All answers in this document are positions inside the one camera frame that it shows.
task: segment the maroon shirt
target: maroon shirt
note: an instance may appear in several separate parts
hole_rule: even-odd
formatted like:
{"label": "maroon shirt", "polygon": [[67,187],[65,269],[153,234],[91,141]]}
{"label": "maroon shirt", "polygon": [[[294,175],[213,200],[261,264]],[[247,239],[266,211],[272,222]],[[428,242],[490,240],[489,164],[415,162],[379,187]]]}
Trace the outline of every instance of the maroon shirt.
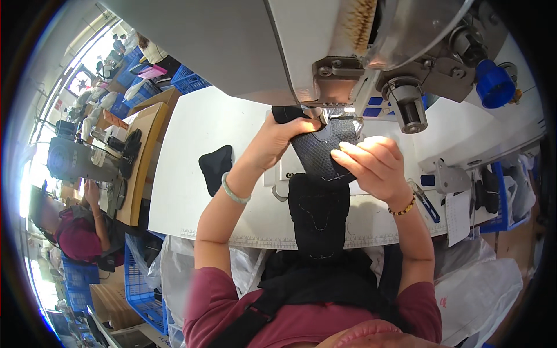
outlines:
{"label": "maroon shirt", "polygon": [[[95,231],[95,225],[85,218],[75,219],[71,209],[62,216],[60,227],[56,230],[55,239],[60,248],[72,259],[93,262],[102,254],[101,240]],[[124,255],[117,254],[115,265],[124,264]]]}
{"label": "maroon shirt", "polygon": [[[222,270],[214,267],[198,270],[184,313],[186,347],[206,347],[242,314],[247,304],[258,299],[262,291],[252,291],[238,299],[236,286]],[[412,335],[441,342],[441,313],[433,284],[413,284],[398,295],[395,302],[401,316],[412,327]],[[295,342],[320,343],[339,331],[372,319],[379,319],[379,316],[362,308],[334,303],[284,305],[248,347],[279,348]]]}

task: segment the factory floor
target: factory floor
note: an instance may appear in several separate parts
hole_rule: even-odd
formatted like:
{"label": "factory floor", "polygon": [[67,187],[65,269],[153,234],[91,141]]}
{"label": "factory floor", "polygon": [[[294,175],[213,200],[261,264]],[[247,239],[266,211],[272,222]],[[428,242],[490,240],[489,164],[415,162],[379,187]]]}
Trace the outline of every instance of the factory floor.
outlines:
{"label": "factory floor", "polygon": [[482,235],[482,238],[495,250],[497,258],[510,257],[515,259],[520,273],[522,273],[522,283],[524,284],[522,291],[519,293],[519,296],[511,310],[501,322],[501,325],[499,325],[495,333],[489,340],[487,340],[488,344],[497,346],[501,342],[505,332],[511,325],[512,319],[516,317],[519,308],[522,305],[524,293],[528,283],[532,279],[536,235],[545,233],[545,228],[536,223],[538,213],[539,206],[536,202],[532,208],[532,217],[528,222],[523,223],[510,231],[486,233]]}

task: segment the scissors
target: scissors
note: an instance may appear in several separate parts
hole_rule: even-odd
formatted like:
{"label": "scissors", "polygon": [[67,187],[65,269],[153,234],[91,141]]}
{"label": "scissors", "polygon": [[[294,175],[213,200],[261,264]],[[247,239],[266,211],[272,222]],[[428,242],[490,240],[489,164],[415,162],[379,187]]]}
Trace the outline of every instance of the scissors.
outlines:
{"label": "scissors", "polygon": [[418,197],[419,201],[422,202],[423,206],[426,208],[427,212],[429,213],[429,216],[431,216],[433,221],[435,223],[440,222],[441,217],[433,207],[433,204],[431,204],[429,199],[427,199],[426,193],[422,190],[422,188],[418,184],[416,184],[412,179],[408,179],[407,181],[408,184],[410,184],[410,186],[412,187],[414,193],[416,194],[416,197]]}

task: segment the hand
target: hand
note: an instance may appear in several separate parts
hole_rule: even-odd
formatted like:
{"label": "hand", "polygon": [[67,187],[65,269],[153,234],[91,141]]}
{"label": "hand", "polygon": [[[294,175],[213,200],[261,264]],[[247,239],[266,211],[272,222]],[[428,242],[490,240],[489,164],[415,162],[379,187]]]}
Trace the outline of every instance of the hand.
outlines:
{"label": "hand", "polygon": [[240,160],[265,171],[273,167],[282,157],[290,139],[301,133],[317,131],[320,127],[320,121],[302,117],[279,124],[273,115],[269,114]]}
{"label": "hand", "polygon": [[99,205],[100,192],[97,183],[91,179],[87,179],[83,187],[83,196],[93,206]]}
{"label": "hand", "polygon": [[331,156],[358,179],[360,188],[385,201],[392,211],[404,210],[412,190],[404,178],[404,161],[397,143],[382,136],[365,138],[357,145],[342,141]]}

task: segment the white table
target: white table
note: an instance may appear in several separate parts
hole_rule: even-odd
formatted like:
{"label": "white table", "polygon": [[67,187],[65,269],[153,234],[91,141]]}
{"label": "white table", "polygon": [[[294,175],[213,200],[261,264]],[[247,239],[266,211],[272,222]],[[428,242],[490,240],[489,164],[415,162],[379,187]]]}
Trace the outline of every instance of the white table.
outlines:
{"label": "white table", "polygon": [[[199,168],[199,157],[230,144],[233,161],[239,158],[270,108],[227,96],[214,86],[180,97],[170,119],[154,178],[149,214],[151,231],[195,239],[199,217],[211,200]],[[411,136],[400,133],[396,122],[371,123],[369,127],[364,125],[364,135],[382,134],[395,139],[405,156],[406,176],[419,183],[421,170],[413,160]],[[432,236],[445,234],[442,196],[434,190],[427,191],[427,195],[441,216],[441,222],[434,223],[420,203],[417,207]],[[277,200],[271,187],[263,185],[263,177],[257,182],[229,243],[269,249],[297,248],[288,201]],[[393,243],[398,243],[398,233],[386,204],[370,195],[352,196],[345,247]]]}

